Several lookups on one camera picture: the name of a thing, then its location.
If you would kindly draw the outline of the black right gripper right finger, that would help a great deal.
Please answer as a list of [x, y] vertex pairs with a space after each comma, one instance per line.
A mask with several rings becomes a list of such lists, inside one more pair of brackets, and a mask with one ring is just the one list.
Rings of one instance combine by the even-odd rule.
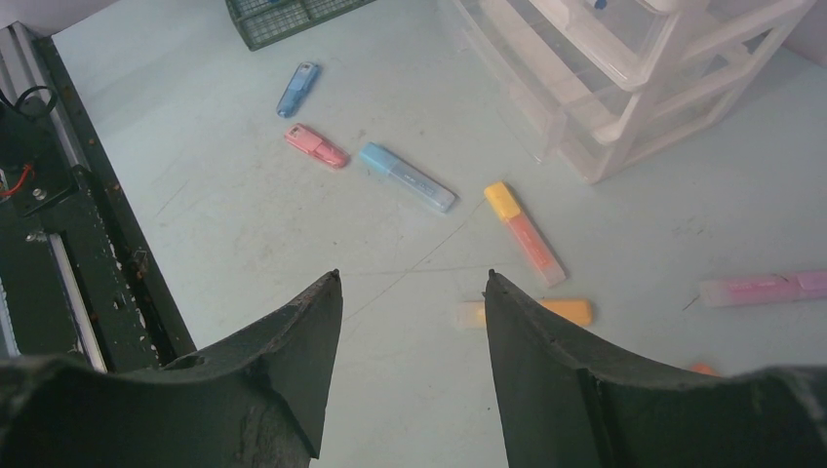
[[503, 275], [484, 292], [512, 467], [822, 467], [826, 370], [731, 377], [668, 366], [545, 309]]

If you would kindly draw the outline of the blue transparent correction tape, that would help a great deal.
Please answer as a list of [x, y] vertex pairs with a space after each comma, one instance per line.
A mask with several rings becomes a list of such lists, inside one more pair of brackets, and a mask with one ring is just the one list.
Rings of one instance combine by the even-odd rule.
[[321, 73], [321, 66], [314, 62], [302, 62], [295, 70], [277, 104], [277, 115], [290, 118], [296, 114]]

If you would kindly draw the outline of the white plastic drawer organizer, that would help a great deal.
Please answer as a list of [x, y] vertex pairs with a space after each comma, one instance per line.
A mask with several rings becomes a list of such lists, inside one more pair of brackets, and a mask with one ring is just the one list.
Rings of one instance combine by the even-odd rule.
[[599, 182], [724, 118], [811, 10], [785, 1], [444, 1], [538, 161]]

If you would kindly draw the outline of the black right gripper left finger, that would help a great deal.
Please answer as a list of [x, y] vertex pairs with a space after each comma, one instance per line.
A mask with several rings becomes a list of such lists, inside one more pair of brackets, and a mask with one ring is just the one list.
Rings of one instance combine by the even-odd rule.
[[306, 467], [321, 452], [343, 312], [330, 271], [160, 369], [60, 356], [1, 368], [5, 467]]

